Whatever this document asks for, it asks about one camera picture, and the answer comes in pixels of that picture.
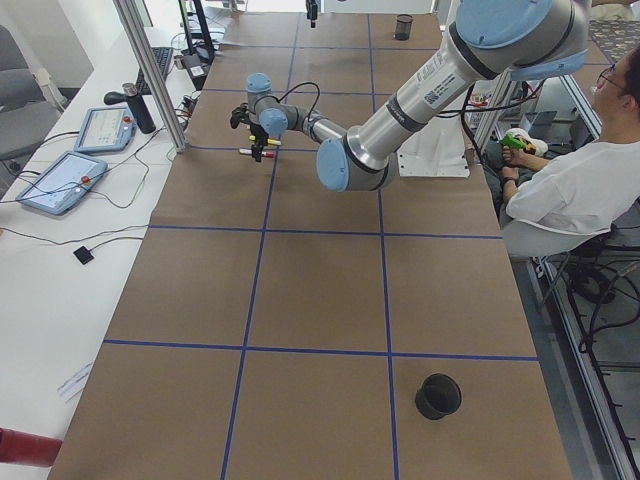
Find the red cylinder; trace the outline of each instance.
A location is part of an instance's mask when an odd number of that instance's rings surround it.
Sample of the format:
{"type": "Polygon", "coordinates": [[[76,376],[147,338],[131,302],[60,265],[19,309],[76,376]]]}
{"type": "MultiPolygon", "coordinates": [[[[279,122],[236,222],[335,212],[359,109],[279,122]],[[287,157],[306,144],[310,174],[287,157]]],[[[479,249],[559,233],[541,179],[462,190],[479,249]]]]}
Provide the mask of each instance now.
{"type": "Polygon", "coordinates": [[[0,428],[0,462],[50,467],[62,440],[0,428]]]}

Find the keyboard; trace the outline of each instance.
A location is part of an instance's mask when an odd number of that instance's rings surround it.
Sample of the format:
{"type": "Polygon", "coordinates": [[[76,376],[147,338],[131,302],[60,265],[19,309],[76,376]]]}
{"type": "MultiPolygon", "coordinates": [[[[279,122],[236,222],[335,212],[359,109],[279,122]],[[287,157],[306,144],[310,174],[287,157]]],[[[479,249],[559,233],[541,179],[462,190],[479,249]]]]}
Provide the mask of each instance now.
{"type": "MultiPolygon", "coordinates": [[[[169,75],[169,70],[171,70],[171,62],[173,61],[173,48],[171,47],[151,47],[153,51],[153,56],[156,58],[156,63],[158,64],[158,68],[160,69],[160,74],[162,75],[162,79],[166,80],[167,75],[169,75]]],[[[138,78],[136,80],[136,89],[142,95],[150,95],[151,90],[149,89],[149,84],[144,79],[144,73],[142,70],[138,70],[138,78]]]]}

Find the person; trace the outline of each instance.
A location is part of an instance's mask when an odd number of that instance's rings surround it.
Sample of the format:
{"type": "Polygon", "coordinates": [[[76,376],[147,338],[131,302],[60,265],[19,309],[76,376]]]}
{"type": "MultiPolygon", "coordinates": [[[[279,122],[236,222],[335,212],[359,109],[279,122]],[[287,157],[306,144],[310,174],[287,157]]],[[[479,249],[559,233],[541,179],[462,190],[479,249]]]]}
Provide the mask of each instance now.
{"type": "Polygon", "coordinates": [[[600,137],[575,152],[547,160],[503,149],[501,224],[518,218],[591,233],[633,205],[640,196],[640,46],[598,76],[592,107],[600,137]],[[535,172],[526,182],[523,167],[535,172]]]}
{"type": "Polygon", "coordinates": [[[592,20],[635,20],[631,4],[635,0],[591,0],[592,20]]]}

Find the office chair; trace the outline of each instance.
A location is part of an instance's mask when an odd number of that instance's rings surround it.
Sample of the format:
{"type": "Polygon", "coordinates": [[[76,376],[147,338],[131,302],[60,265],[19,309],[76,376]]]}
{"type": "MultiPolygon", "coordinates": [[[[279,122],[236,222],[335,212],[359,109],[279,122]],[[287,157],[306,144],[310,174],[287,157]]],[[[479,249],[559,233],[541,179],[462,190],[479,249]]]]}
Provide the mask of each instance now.
{"type": "Polygon", "coordinates": [[[18,45],[2,25],[0,45],[0,162],[7,167],[0,170],[13,170],[15,176],[60,112],[45,100],[18,45]]]}
{"type": "Polygon", "coordinates": [[[540,302],[540,305],[544,305],[569,262],[571,250],[609,231],[610,229],[606,228],[592,233],[566,232],[529,220],[513,219],[502,228],[502,239],[512,260],[526,260],[531,257],[544,259],[551,255],[564,255],[549,290],[540,302]]]}

